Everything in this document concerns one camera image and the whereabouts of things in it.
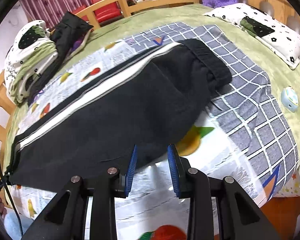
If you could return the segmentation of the person's left hand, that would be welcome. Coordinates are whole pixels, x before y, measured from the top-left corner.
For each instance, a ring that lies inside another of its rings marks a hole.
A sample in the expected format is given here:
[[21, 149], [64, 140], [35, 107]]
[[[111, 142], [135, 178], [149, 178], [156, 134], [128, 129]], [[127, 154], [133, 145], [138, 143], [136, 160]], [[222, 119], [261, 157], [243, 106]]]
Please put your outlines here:
[[2, 202], [2, 198], [0, 197], [0, 219], [4, 220], [6, 215], [7, 215], [7, 210], [4, 203]]

